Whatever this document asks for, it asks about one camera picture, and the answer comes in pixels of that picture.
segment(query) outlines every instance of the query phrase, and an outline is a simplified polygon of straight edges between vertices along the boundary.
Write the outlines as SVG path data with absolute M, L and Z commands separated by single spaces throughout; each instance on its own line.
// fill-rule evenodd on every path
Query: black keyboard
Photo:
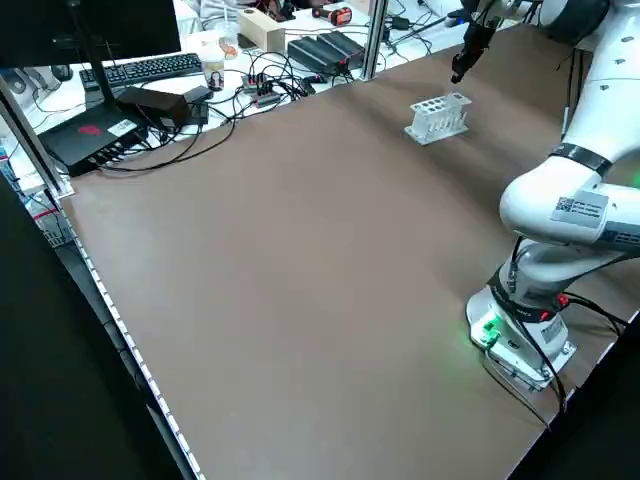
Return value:
M 202 63 L 200 57 L 195 53 L 185 53 L 109 66 L 104 69 L 109 85 L 113 88 L 200 73 L 202 72 Z M 86 92 L 100 89 L 93 75 L 93 70 L 81 70 L 80 79 Z

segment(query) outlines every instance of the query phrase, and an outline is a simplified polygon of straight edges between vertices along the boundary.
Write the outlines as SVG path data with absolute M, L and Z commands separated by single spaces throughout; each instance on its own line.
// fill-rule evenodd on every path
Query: cup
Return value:
M 215 26 L 218 45 L 225 54 L 225 60 L 233 60 L 238 56 L 238 24 L 222 21 Z

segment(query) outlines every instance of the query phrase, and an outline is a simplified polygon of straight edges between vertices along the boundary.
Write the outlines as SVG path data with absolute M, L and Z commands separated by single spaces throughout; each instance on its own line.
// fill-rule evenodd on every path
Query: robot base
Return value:
M 488 286 L 469 299 L 467 320 L 471 327 L 471 341 L 483 351 L 495 342 L 489 354 L 498 361 L 508 375 L 519 378 L 530 389 L 538 391 L 551 383 L 553 374 L 547 366 L 542 369 L 534 367 L 525 361 L 522 355 L 518 355 L 520 347 L 517 344 L 523 344 L 526 340 L 510 325 L 511 320 L 498 306 Z M 575 352 L 575 345 L 566 341 L 551 362 L 556 372 L 565 366 Z

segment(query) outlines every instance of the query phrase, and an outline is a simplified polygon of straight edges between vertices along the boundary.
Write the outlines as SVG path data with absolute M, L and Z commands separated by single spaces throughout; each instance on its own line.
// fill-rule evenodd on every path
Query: power adapter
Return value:
M 140 115 L 151 121 L 150 126 L 163 123 L 181 127 L 190 115 L 189 105 L 182 95 L 129 87 L 116 102 L 124 112 Z
M 411 22 L 404 17 L 391 17 L 391 30 L 409 30 Z

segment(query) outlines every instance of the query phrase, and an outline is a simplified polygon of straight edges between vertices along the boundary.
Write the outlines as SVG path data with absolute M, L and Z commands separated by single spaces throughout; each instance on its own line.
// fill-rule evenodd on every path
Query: wire bundle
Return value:
M 264 57 L 265 55 L 279 55 L 281 56 L 285 63 L 283 65 L 278 65 L 278 64 L 270 64 L 267 65 L 265 68 L 262 69 L 262 71 L 258 72 L 258 70 L 256 69 L 256 62 Z M 267 69 L 269 68 L 277 68 L 280 67 L 280 72 L 278 75 L 271 75 L 269 73 L 266 72 Z M 194 146 L 196 145 L 196 143 L 198 142 L 198 139 L 200 138 L 201 134 L 202 134 L 202 126 L 198 127 L 197 132 L 193 135 L 193 138 L 190 142 L 188 142 L 187 146 L 184 148 L 184 150 L 182 152 L 180 152 L 178 155 L 176 155 L 175 157 L 171 158 L 170 160 L 166 160 L 164 162 L 158 163 L 158 164 L 154 164 L 154 165 L 150 165 L 150 166 L 145 166 L 145 167 L 138 167 L 138 168 L 133 168 L 133 167 L 124 167 L 124 166 L 120 166 L 120 165 L 113 165 L 113 161 L 121 161 L 123 160 L 122 156 L 127 156 L 127 155 L 131 155 L 131 154 L 138 154 L 138 153 L 142 153 L 142 152 L 147 152 L 147 151 L 153 151 L 156 150 L 158 148 L 164 147 L 172 142 L 174 142 L 176 140 L 176 137 L 181 133 L 181 130 L 171 130 L 171 131 L 167 131 L 166 129 L 160 128 L 157 125 L 155 126 L 155 130 L 157 131 L 157 133 L 164 135 L 164 137 L 161 137 L 159 139 L 159 145 L 158 146 L 150 146 L 148 143 L 145 145 L 143 142 L 143 148 L 140 149 L 134 149 L 134 150 L 127 150 L 127 151 L 121 151 L 121 152 L 116 152 L 117 153 L 117 158 L 115 160 L 112 160 L 112 163 L 110 165 L 100 165 L 100 168 L 102 170 L 108 170 L 111 172 L 118 172 L 118 173 L 134 173 L 134 172 L 149 172 L 149 171 L 154 171 L 154 170 L 159 170 L 161 168 L 164 168 L 166 166 L 169 165 L 175 165 L 178 163 L 182 163 L 185 162 L 187 160 L 190 160 L 192 158 L 198 157 L 204 153 L 207 153 L 211 150 L 213 150 L 214 148 L 218 147 L 219 145 L 223 144 L 224 142 L 226 142 L 231 135 L 233 134 L 233 132 L 235 131 L 235 128 L 237 126 L 237 122 L 239 120 L 243 120 L 245 118 L 248 118 L 250 116 L 254 116 L 254 115 L 259 115 L 262 113 L 266 113 L 266 112 L 270 112 L 271 110 L 273 110 L 274 108 L 277 108 L 280 104 L 282 104 L 285 100 L 289 99 L 292 102 L 295 102 L 297 100 L 299 100 L 300 98 L 306 97 L 308 96 L 308 92 L 304 87 L 304 78 L 298 76 L 295 74 L 295 71 L 293 70 L 293 66 L 291 65 L 291 62 L 289 60 L 288 57 L 286 57 L 285 55 L 279 54 L 279 53 L 275 53 L 275 52 L 265 52 L 262 53 L 260 55 L 257 55 L 255 57 L 252 57 L 252 62 L 251 65 L 249 67 L 249 71 L 248 72 L 241 72 L 239 70 L 231 70 L 228 69 L 227 71 L 229 72 L 238 72 L 241 73 L 243 75 L 247 75 L 247 77 L 249 78 L 253 78 L 257 81 L 257 87 L 259 87 L 260 92 L 263 93 L 267 93 L 267 92 L 272 92 L 275 91 L 276 93 L 279 93 L 281 98 L 280 101 L 278 101 L 276 104 L 274 104 L 273 106 L 270 106 L 269 108 L 260 110 L 258 112 L 252 113 L 250 115 L 247 115 L 247 110 L 249 110 L 250 108 L 252 108 L 254 106 L 253 102 L 250 102 L 246 105 L 242 105 L 240 103 L 239 97 L 242 94 L 245 93 L 249 93 L 247 92 L 245 87 L 238 87 L 234 94 L 226 99 L 223 100 L 218 100 L 218 101 L 212 101 L 212 102 L 207 102 L 209 110 L 222 117 L 223 121 L 221 123 L 221 127 L 224 126 L 229 126 L 229 130 L 226 133 L 226 135 L 220 139 L 219 141 L 217 141 L 216 143 L 214 143 L 213 145 L 210 145 L 206 148 L 203 148 L 199 151 L 190 153 L 192 151 L 192 149 L 194 148 Z M 220 111 L 216 106 L 220 105 L 222 103 L 226 103 L 226 102 L 231 102 L 231 107 L 233 109 L 233 114 L 232 115 L 227 115 L 225 113 L 223 113 L 222 111 Z

